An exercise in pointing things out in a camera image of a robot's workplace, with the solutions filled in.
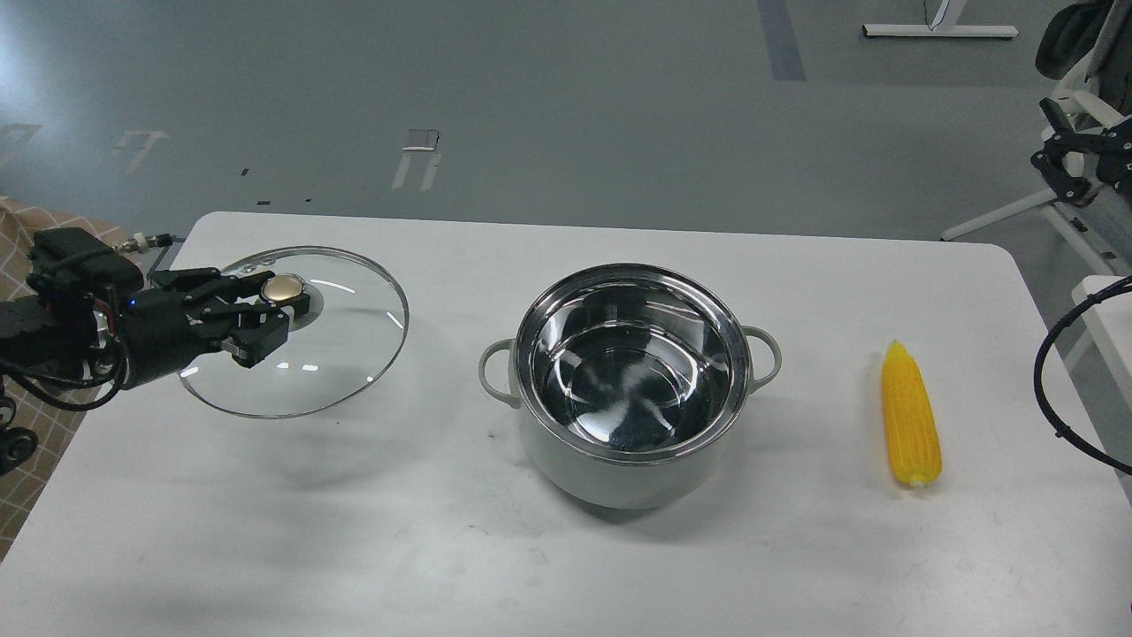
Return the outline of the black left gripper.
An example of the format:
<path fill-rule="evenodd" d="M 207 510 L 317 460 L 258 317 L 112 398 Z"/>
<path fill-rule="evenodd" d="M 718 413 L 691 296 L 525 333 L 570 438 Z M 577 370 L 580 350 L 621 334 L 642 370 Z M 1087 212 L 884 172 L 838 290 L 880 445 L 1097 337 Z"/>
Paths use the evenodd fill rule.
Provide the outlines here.
<path fill-rule="evenodd" d="M 211 352 L 259 365 L 311 312 L 306 293 L 252 301 L 275 272 L 215 267 L 142 274 L 130 255 L 172 246 L 139 234 L 110 246 L 86 229 L 33 234 L 27 253 L 26 380 L 58 388 L 136 388 Z"/>

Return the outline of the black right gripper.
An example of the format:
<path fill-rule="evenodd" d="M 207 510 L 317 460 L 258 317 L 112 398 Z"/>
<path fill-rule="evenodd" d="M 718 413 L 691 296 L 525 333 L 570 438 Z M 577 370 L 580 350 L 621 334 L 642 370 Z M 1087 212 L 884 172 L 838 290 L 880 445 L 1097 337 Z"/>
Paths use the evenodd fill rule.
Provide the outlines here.
<path fill-rule="evenodd" d="M 1086 203 L 1097 184 L 1120 192 L 1120 112 L 1099 97 L 1080 97 L 1078 104 L 1100 124 L 1099 132 L 1078 132 L 1058 101 L 1039 102 L 1052 134 L 1030 163 L 1056 203 Z"/>

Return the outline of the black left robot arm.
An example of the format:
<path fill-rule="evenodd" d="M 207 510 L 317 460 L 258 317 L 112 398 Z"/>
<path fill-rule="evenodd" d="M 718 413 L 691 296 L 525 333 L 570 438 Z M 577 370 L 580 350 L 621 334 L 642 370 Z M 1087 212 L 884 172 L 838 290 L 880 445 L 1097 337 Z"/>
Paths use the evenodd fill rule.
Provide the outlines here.
<path fill-rule="evenodd" d="M 258 365 L 311 322 L 319 303 L 293 274 L 187 269 L 142 274 L 130 253 L 171 246 L 169 234 L 109 246 L 84 229 L 33 235 L 31 295 L 3 302 L 3 375 L 62 411 L 51 390 L 108 387 L 108 396 L 180 372 L 225 351 Z"/>

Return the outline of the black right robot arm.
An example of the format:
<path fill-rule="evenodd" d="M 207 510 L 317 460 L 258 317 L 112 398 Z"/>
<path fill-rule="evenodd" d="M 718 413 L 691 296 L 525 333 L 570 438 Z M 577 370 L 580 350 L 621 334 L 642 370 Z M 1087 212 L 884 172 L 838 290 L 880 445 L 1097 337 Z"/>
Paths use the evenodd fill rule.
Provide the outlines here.
<path fill-rule="evenodd" d="M 1034 154 L 1030 163 L 1050 187 L 1055 201 L 1079 204 L 1088 197 L 1090 181 L 1087 177 L 1072 177 L 1065 166 L 1067 154 L 1078 153 L 1098 158 L 1096 179 L 1112 189 L 1124 189 L 1131 173 L 1131 122 L 1129 117 L 1123 117 L 1091 93 L 1075 91 L 1072 100 L 1083 109 L 1087 117 L 1092 117 L 1101 124 L 1100 132 L 1077 132 L 1070 124 L 1067 110 L 1060 105 L 1060 101 L 1043 98 L 1039 107 L 1052 127 L 1052 136 L 1044 141 L 1041 150 Z"/>

